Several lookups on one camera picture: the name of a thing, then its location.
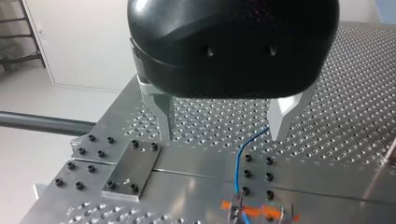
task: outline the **hex socket screw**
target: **hex socket screw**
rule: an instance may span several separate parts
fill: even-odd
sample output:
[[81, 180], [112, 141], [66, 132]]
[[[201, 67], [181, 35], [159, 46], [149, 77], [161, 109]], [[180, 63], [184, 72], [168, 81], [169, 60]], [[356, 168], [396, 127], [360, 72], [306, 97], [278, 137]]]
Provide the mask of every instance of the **hex socket screw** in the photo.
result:
[[61, 187], [64, 184], [64, 181], [61, 178], [55, 179], [55, 185]]
[[94, 142], [94, 141], [96, 140], [96, 137], [95, 137], [95, 135], [90, 134], [90, 135], [88, 135], [88, 139], [89, 139], [91, 142]]
[[268, 181], [272, 181], [274, 179], [274, 175], [271, 173], [265, 174], [265, 179]]
[[138, 148], [138, 147], [139, 147], [139, 142], [138, 142], [137, 140], [132, 140], [131, 145], [132, 145], [134, 148]]
[[107, 142], [108, 142], [109, 144], [113, 144], [113, 143], [115, 142], [115, 140], [114, 140], [113, 137], [108, 137], [108, 138], [107, 138]]
[[79, 147], [78, 148], [78, 153], [79, 153], [79, 155], [85, 155], [85, 153], [87, 153], [87, 151], [85, 150], [84, 147]]
[[131, 191], [133, 193], [137, 193], [139, 191], [139, 186], [137, 186], [137, 184], [132, 184], [131, 185]]
[[82, 189], [84, 189], [84, 184], [82, 182], [78, 181], [78, 182], [76, 182], [75, 187], [78, 190], [82, 190]]
[[272, 201], [274, 199], [274, 197], [275, 197], [274, 192], [271, 190], [267, 190], [267, 199]]
[[251, 161], [251, 156], [250, 155], [245, 155], [245, 161]]
[[265, 161], [266, 161], [267, 165], [272, 165], [274, 163], [274, 160], [271, 157], [267, 157], [265, 159]]
[[69, 170], [73, 170], [75, 167], [76, 167], [76, 165], [72, 161], [67, 163], [67, 168]]
[[95, 170], [96, 170], [96, 168], [95, 168], [94, 165], [89, 165], [88, 166], [88, 172], [93, 173], [93, 172], [95, 172]]
[[107, 186], [109, 189], [114, 189], [116, 187], [116, 183], [114, 183], [113, 181], [108, 181]]
[[98, 157], [103, 158], [106, 155], [106, 153], [103, 150], [98, 151]]
[[157, 143], [151, 143], [151, 150], [157, 151], [158, 149], [158, 144]]
[[248, 196], [250, 193], [250, 189], [248, 187], [242, 187], [242, 194], [244, 196]]
[[245, 177], [251, 177], [251, 172], [249, 170], [244, 170]]

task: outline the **metal bracket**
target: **metal bracket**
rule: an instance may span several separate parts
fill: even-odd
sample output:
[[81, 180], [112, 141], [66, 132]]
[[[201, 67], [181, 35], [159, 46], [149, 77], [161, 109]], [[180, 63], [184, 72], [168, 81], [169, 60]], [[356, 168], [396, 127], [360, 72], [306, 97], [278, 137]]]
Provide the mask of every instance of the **metal bracket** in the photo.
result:
[[231, 208], [229, 214], [230, 224], [242, 224], [241, 211], [242, 211], [242, 196], [234, 195], [231, 199]]
[[315, 81], [307, 90], [299, 94], [271, 100], [267, 118], [273, 141], [286, 140], [293, 119], [302, 114], [311, 102], [316, 86]]
[[161, 150], [157, 143], [132, 141], [104, 185], [102, 195], [138, 202]]
[[175, 109], [173, 97], [158, 90], [151, 83], [146, 83], [137, 76], [142, 99], [148, 110], [157, 118], [161, 140], [172, 141], [175, 126]]

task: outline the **metal plate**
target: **metal plate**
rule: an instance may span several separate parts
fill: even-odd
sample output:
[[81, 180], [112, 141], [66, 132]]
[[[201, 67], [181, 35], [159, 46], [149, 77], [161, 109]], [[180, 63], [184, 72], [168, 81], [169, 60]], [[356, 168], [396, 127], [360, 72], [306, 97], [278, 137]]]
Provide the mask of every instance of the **metal plate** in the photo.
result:
[[[253, 175], [240, 177], [251, 190], [246, 204], [269, 203], [271, 189], [274, 205], [293, 203], [301, 223], [393, 223], [396, 168], [380, 161], [396, 136], [395, 41], [393, 26], [341, 23], [313, 100], [287, 141], [274, 143], [267, 134], [248, 146], [253, 161], [242, 161], [241, 171]], [[225, 223], [220, 203], [232, 197], [235, 153], [268, 124], [268, 103], [175, 99], [175, 139], [163, 144], [141, 201], [102, 198], [130, 141], [159, 139], [134, 78], [92, 129], [95, 141], [76, 141], [75, 149], [87, 153], [75, 151], [75, 169], [57, 175], [64, 185], [50, 184], [22, 223]], [[266, 157], [275, 163], [266, 165]]]
[[103, 187], [105, 197], [138, 202], [142, 196], [162, 147], [156, 143], [135, 142], [135, 146], [128, 146]]
[[[57, 175], [65, 185], [50, 184], [22, 224], [30, 223], [226, 223], [228, 212], [220, 208], [230, 200], [233, 185], [214, 178], [155, 172], [139, 203], [101, 198], [102, 186], [113, 166], [95, 164], [97, 173], [86, 171], [89, 162], [76, 161], [76, 169], [66, 167]], [[85, 189], [74, 183], [83, 180]], [[300, 223], [393, 223], [394, 205], [366, 203], [343, 198], [306, 194], [298, 191], [270, 189], [272, 202], [266, 199], [267, 187], [249, 185], [251, 194], [245, 204], [280, 206], [300, 214]], [[264, 217], [252, 223], [268, 223]]]
[[[391, 26], [344, 22], [338, 31], [312, 102], [295, 118], [284, 143], [262, 136], [249, 145], [255, 162], [242, 164], [254, 178], [282, 189], [373, 202], [396, 203], [395, 167], [380, 160], [396, 136], [396, 32]], [[175, 139], [155, 169], [231, 181], [238, 147], [267, 125], [266, 100], [176, 99]], [[132, 139], [158, 140], [154, 117], [135, 79], [85, 139], [79, 160], [117, 163]], [[108, 144], [112, 135], [116, 144]], [[105, 150], [106, 158], [98, 158]], [[276, 166], [264, 159], [273, 157]], [[266, 172], [275, 179], [267, 183]]]

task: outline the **blue wire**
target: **blue wire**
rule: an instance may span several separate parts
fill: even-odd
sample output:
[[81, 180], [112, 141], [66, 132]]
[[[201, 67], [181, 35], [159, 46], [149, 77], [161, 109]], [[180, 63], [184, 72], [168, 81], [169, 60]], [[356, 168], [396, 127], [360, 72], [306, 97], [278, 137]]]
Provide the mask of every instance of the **blue wire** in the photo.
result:
[[250, 221], [248, 220], [248, 216], [245, 212], [242, 212], [242, 219], [244, 219], [245, 224], [250, 224]]
[[236, 155], [236, 163], [235, 163], [235, 177], [233, 180], [233, 184], [234, 184], [234, 189], [235, 189], [235, 194], [239, 194], [239, 162], [241, 160], [241, 155], [242, 152], [244, 151], [245, 147], [254, 141], [254, 139], [256, 139], [257, 137], [259, 137], [260, 135], [266, 133], [270, 128], [264, 128], [261, 132], [256, 133], [253, 137], [251, 137], [249, 140], [247, 140], [239, 149], [238, 154]]

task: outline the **floor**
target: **floor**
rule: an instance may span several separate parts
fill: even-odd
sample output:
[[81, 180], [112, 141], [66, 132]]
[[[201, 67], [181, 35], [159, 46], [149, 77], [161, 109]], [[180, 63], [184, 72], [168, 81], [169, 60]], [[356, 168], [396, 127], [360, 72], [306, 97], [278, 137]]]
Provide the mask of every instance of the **floor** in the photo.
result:
[[[0, 71], [0, 111], [97, 121], [118, 95], [52, 87], [47, 71]], [[19, 223], [35, 202], [33, 184], [48, 184], [70, 158], [75, 137], [0, 127], [0, 217]]]

